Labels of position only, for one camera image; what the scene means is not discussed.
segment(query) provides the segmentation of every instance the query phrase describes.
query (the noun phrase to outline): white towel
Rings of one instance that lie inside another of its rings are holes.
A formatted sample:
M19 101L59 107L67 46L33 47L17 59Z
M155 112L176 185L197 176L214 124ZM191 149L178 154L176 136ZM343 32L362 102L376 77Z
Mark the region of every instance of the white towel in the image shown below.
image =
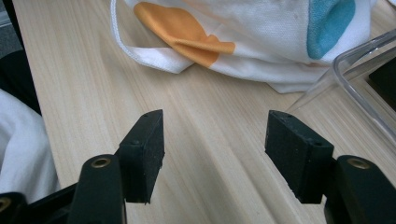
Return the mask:
M370 34L375 0L124 0L170 48L126 46L111 1L112 32L136 62L171 73L193 63L232 77L305 91Z
M0 168L0 193L23 193L28 203L59 188L43 119L2 90Z

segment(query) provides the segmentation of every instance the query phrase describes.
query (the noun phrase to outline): teal patch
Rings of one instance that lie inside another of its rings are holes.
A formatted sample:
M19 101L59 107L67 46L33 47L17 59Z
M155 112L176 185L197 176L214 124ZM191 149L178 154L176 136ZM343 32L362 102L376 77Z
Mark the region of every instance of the teal patch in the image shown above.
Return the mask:
M322 58L337 43L354 15L354 0L310 0L308 56Z

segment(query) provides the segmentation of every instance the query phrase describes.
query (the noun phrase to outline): black object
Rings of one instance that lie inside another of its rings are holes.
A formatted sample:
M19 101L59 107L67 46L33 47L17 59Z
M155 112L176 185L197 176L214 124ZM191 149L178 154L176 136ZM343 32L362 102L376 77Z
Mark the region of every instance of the black object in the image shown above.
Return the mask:
M41 115L35 84L24 50L12 52L0 59L0 89L15 96Z
M320 203L333 145L297 118L270 111L265 152L301 203Z
M20 193L0 194L0 222L126 223L124 199L149 203L163 156L163 112L157 110L139 119L115 155L87 160L77 184L31 204Z
M369 75L371 86L396 110L396 58L385 63Z
M396 223L396 189L379 168L354 156L332 158L332 144L297 118L270 111L265 152L301 203L327 197L328 223Z

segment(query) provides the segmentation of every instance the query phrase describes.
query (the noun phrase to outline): white cloth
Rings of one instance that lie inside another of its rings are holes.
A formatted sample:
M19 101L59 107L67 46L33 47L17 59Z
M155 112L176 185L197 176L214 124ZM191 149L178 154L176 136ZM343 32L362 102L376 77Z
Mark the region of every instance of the white cloth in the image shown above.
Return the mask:
M59 188L43 119L2 90L0 168L0 193L23 193L28 203Z
M193 63L279 92L305 91L370 34L375 0L124 0L171 48L125 45L111 1L112 33L136 62L171 73Z

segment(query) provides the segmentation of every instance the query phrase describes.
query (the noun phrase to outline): brass screw insert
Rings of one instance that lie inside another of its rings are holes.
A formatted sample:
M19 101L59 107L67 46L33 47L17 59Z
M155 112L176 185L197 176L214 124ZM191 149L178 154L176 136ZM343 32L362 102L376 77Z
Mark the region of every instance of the brass screw insert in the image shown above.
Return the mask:
M347 162L349 164L353 165L354 167L362 169L362 170L370 169L370 165L367 162L356 159L356 158L350 158L347 160Z
M111 163L111 159L108 158L99 158L91 163L93 168L102 168Z

